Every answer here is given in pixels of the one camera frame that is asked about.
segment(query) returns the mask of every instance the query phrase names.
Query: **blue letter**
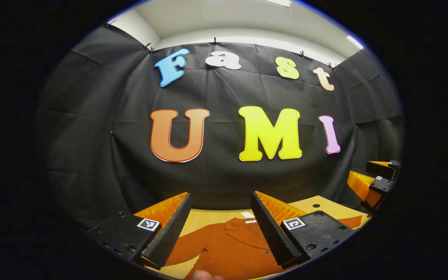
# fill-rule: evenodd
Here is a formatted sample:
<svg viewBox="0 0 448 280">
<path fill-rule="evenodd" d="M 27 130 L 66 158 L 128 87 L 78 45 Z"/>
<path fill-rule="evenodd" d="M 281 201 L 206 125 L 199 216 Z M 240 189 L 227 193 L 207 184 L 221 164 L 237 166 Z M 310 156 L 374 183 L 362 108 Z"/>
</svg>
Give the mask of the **blue letter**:
<svg viewBox="0 0 448 280">
<path fill-rule="evenodd" d="M 162 81 L 160 82 L 161 87 L 165 87 L 169 83 L 174 82 L 184 74 L 183 70 L 176 70 L 176 66 L 183 67 L 186 65 L 186 60 L 180 55 L 188 53 L 190 53 L 188 49 L 180 49 L 155 64 L 155 67 L 158 67 L 162 74 Z"/>
</svg>

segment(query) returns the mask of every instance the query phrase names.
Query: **pink letter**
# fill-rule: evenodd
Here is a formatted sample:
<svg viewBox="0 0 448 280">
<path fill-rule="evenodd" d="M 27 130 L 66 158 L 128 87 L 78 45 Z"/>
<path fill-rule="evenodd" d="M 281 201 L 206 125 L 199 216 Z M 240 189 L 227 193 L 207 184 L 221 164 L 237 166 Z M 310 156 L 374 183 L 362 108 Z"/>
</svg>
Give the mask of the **pink letter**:
<svg viewBox="0 0 448 280">
<path fill-rule="evenodd" d="M 336 154 L 341 151 L 338 142 L 336 141 L 336 134 L 334 133 L 333 118 L 329 115 L 321 115 L 319 121 L 322 122 L 324 126 L 324 131 L 326 132 L 327 147 L 326 152 L 328 154 Z"/>
</svg>

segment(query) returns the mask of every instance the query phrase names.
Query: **orange cloth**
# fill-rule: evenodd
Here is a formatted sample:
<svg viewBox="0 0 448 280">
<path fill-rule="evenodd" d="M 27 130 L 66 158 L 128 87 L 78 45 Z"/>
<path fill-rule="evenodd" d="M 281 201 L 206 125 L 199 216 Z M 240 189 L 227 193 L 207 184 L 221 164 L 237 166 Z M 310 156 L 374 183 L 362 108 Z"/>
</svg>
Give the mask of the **orange cloth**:
<svg viewBox="0 0 448 280">
<path fill-rule="evenodd" d="M 356 227 L 361 218 L 339 221 Z M 258 223 L 245 223 L 253 220 L 234 218 L 179 237 L 165 265 L 180 264 L 201 253 L 184 280 L 191 279 L 195 270 L 208 271 L 226 280 L 247 280 L 288 270 L 276 264 Z"/>
</svg>

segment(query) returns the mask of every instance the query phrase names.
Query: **finger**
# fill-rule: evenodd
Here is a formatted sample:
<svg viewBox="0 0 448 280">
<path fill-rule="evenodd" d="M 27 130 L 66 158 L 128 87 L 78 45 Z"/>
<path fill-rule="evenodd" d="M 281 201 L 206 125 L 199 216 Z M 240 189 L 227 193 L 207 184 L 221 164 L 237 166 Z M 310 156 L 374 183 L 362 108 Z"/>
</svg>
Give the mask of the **finger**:
<svg viewBox="0 0 448 280">
<path fill-rule="evenodd" d="M 206 271 L 197 270 L 194 271 L 192 280 L 212 280 L 212 275 Z"/>
</svg>

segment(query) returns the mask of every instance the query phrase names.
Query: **ceiling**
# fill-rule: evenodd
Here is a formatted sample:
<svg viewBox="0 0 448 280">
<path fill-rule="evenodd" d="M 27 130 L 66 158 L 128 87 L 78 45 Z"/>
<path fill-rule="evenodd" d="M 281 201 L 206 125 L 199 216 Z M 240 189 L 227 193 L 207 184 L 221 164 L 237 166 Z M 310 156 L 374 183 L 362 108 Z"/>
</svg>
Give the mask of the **ceiling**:
<svg viewBox="0 0 448 280">
<path fill-rule="evenodd" d="M 135 10 L 160 38 L 223 27 L 280 32 L 325 46 L 344 56 L 357 49 L 338 23 L 308 5 L 291 0 L 290 7 L 263 0 L 149 0 Z"/>
</svg>

